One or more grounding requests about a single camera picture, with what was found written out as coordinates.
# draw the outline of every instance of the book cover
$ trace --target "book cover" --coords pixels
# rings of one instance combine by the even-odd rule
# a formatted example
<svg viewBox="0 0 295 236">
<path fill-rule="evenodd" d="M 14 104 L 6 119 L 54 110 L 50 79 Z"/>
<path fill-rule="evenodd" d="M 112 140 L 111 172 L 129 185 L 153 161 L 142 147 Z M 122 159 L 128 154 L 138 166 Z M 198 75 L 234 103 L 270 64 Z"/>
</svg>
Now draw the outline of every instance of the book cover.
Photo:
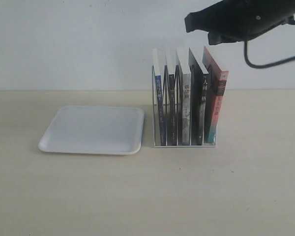
<svg viewBox="0 0 295 236">
<path fill-rule="evenodd" d="M 175 71 L 170 50 L 165 51 L 165 78 L 167 79 L 167 91 L 169 98 L 169 118 L 168 120 L 168 144 L 177 145 L 177 122 L 176 122 L 176 104 L 175 104 Z"/>
<path fill-rule="evenodd" d="M 229 72 L 217 61 L 207 47 L 204 47 L 203 50 L 203 64 L 209 72 L 205 110 L 205 141 L 213 143 Z"/>
<path fill-rule="evenodd" d="M 193 48 L 189 48 L 189 67 L 192 75 L 191 117 L 195 119 L 191 127 L 192 132 L 195 133 L 192 137 L 196 138 L 196 145 L 203 145 L 208 71 Z"/>
<path fill-rule="evenodd" d="M 183 48 L 176 48 L 176 59 L 181 92 L 181 142 L 182 145 L 190 145 L 191 72 L 187 53 Z"/>
<path fill-rule="evenodd" d="M 160 133 L 160 143 L 161 146 L 166 145 L 166 125 L 165 125 L 165 115 L 163 109 L 163 89 L 162 89 L 162 75 L 159 68 L 159 60 L 157 49 L 153 48 L 153 77 L 154 77 L 154 88 L 155 97 L 157 102 L 157 116 L 159 121 L 159 133 Z"/>
</svg>

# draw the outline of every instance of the book spine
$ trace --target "book spine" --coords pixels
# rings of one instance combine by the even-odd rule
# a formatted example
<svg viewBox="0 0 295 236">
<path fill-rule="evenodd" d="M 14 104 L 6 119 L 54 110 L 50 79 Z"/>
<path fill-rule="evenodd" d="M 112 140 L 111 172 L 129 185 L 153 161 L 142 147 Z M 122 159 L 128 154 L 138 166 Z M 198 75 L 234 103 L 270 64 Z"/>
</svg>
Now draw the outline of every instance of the book spine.
<svg viewBox="0 0 295 236">
<path fill-rule="evenodd" d="M 202 91 L 200 96 L 200 111 L 199 111 L 199 145 L 204 142 L 204 125 L 205 125 L 205 111 L 207 103 L 207 74 L 203 75 Z"/>
<path fill-rule="evenodd" d="M 191 76 L 183 75 L 182 78 L 182 144 L 190 144 L 190 87 Z"/>
<path fill-rule="evenodd" d="M 166 145 L 166 129 L 165 129 L 165 117 L 163 111 L 163 94 L 162 94 L 162 81 L 161 76 L 155 76 L 155 87 L 157 97 L 158 119 L 159 119 L 159 132 L 161 139 L 161 146 Z"/>
<path fill-rule="evenodd" d="M 175 109 L 175 76 L 168 75 L 169 84 L 169 102 L 170 102 L 170 132 L 171 142 L 175 146 L 177 144 L 177 129 L 176 129 L 176 109 Z"/>
<path fill-rule="evenodd" d="M 212 91 L 213 91 L 213 104 L 212 104 L 212 110 L 211 110 L 211 124 L 208 130 L 207 134 L 207 142 L 213 143 L 214 137 L 216 134 L 216 127 L 218 118 L 220 115 L 221 107 L 222 107 L 222 101 L 223 96 L 225 92 L 225 86 L 227 81 L 227 72 L 222 72 L 220 78 L 218 78 L 217 81 L 214 81 L 214 85 L 212 85 Z"/>
</svg>

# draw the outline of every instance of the white tray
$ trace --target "white tray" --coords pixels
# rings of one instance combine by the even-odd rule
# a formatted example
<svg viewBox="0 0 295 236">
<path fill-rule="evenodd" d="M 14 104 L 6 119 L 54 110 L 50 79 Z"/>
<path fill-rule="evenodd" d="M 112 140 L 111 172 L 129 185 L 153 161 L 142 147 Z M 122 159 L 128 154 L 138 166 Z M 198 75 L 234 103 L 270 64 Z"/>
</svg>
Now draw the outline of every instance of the white tray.
<svg viewBox="0 0 295 236">
<path fill-rule="evenodd" d="M 38 147 L 44 152 L 130 155 L 141 148 L 145 113 L 139 108 L 66 106 Z"/>
</svg>

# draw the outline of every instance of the white wall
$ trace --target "white wall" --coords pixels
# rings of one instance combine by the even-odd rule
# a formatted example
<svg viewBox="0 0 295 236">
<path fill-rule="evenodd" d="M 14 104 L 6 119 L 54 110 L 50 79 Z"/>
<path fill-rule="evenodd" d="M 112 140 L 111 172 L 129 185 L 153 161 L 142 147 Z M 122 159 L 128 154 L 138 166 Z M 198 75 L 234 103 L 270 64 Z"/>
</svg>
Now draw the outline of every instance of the white wall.
<svg viewBox="0 0 295 236">
<path fill-rule="evenodd" d="M 151 49 L 207 43 L 184 17 L 216 0 L 0 0 L 0 89 L 150 89 Z M 245 65 L 243 44 L 212 48 L 229 68 L 229 89 L 295 88 L 295 63 Z M 264 63 L 295 54 L 295 26 L 250 44 Z"/>
</svg>

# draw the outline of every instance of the table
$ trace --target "table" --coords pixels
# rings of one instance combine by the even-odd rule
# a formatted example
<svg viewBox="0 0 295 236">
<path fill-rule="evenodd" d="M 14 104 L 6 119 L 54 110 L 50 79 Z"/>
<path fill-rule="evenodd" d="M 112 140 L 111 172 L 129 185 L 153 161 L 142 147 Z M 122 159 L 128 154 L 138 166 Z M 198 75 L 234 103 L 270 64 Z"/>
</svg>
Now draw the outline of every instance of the table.
<svg viewBox="0 0 295 236">
<path fill-rule="evenodd" d="M 150 91 L 0 91 L 0 236 L 295 235 L 295 90 L 228 90 L 214 148 L 153 148 Z M 42 153 L 66 105 L 141 107 L 132 156 Z"/>
</svg>

